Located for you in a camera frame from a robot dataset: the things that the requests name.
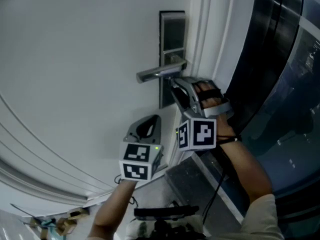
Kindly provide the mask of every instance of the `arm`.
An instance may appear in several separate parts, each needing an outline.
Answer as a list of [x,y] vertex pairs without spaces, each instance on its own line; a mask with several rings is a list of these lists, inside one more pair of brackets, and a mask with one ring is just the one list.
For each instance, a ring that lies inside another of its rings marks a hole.
[[[199,87],[202,91],[213,89],[213,86],[207,83],[200,83]],[[197,93],[201,92],[196,86],[195,90]],[[203,108],[210,108],[219,104],[221,104],[219,98],[209,98],[202,101]],[[226,139],[221,136],[235,136],[233,129],[228,125],[225,114],[217,117],[217,135],[218,140]],[[272,186],[267,174],[241,142],[222,144],[221,148],[231,160],[240,183],[250,198],[250,203],[262,196],[272,194]]]
[[108,200],[100,207],[88,237],[112,240],[120,225],[137,181],[123,180],[113,191]]

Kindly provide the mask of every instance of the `human hand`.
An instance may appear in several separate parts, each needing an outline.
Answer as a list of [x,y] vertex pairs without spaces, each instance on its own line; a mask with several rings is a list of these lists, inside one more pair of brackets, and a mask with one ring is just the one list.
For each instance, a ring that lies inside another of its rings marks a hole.
[[[196,93],[200,93],[201,91],[208,91],[208,90],[215,89],[215,87],[207,82],[199,82],[194,85],[194,89]],[[222,100],[221,98],[212,97],[212,98],[202,100],[201,104],[204,109],[207,109],[207,108],[212,108],[222,104]],[[216,124],[217,124],[216,135],[218,140],[224,140],[229,138],[230,136],[236,135],[232,127],[229,126],[227,121],[227,115],[225,113],[217,116]]]

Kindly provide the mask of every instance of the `forearm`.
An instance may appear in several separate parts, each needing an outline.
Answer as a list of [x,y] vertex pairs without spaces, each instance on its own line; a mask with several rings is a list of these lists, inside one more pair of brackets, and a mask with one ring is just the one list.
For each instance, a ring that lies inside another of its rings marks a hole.
[[116,231],[120,225],[137,181],[123,180],[96,213],[94,224]]
[[229,157],[251,203],[272,193],[272,185],[266,172],[240,141],[222,144],[221,148]]

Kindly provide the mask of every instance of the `wrist strap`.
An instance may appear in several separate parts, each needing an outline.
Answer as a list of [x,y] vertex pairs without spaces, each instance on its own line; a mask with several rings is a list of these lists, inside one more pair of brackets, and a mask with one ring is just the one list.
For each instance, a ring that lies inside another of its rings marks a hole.
[[229,137],[227,139],[219,140],[216,143],[218,145],[222,145],[222,144],[226,144],[229,142],[241,142],[241,141],[242,141],[241,135],[236,135],[236,136]]

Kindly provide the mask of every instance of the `lever handle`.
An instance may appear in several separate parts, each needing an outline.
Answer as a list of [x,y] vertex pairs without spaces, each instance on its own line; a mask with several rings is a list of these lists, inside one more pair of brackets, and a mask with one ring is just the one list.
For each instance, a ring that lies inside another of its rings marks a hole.
[[157,79],[161,77],[169,77],[174,73],[180,72],[182,69],[182,65],[186,63],[184,59],[180,58],[177,55],[172,56],[171,61],[175,61],[175,62],[169,65],[159,66],[159,67],[138,72],[136,74],[136,80],[138,81],[138,83],[141,84],[153,79]]

